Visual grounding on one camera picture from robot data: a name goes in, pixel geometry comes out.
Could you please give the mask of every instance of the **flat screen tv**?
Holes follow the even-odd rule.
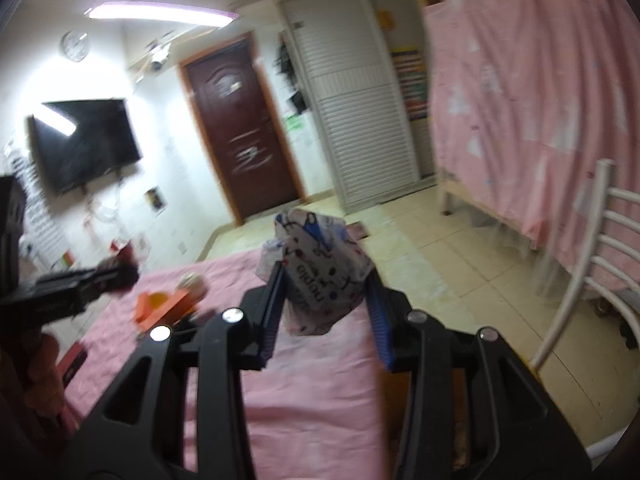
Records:
[[[122,99],[43,103],[31,118],[31,144],[56,194],[140,160]]]

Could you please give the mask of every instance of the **door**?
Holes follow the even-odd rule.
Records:
[[[186,67],[223,187],[244,219],[299,198],[242,40]]]
[[[374,17],[362,0],[282,5],[318,104],[343,208],[356,210],[406,193],[420,175],[396,75]]]

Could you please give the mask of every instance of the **metal screw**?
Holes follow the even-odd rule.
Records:
[[[425,323],[427,319],[429,319],[429,316],[427,316],[427,313],[422,310],[412,310],[406,315],[406,320],[409,323]]]
[[[490,326],[484,327],[480,331],[480,339],[488,341],[489,343],[493,343],[494,341],[498,341],[500,334],[495,328],[491,328]]]
[[[164,341],[171,335],[171,329],[165,325],[156,326],[149,335],[154,341]]]
[[[227,323],[237,323],[244,317],[244,312],[239,308],[228,308],[222,313],[222,319]]]

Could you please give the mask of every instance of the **person's hand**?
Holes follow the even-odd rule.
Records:
[[[42,335],[40,348],[31,358],[28,375],[33,386],[24,394],[24,403],[38,415],[53,418],[65,403],[62,379],[56,368],[60,345],[55,337]]]

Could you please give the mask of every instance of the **doormat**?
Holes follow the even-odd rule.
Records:
[[[349,236],[356,242],[369,237],[369,233],[367,233],[367,229],[366,227],[364,227],[364,224],[362,222],[358,221],[354,222],[353,224],[347,224],[346,229]]]

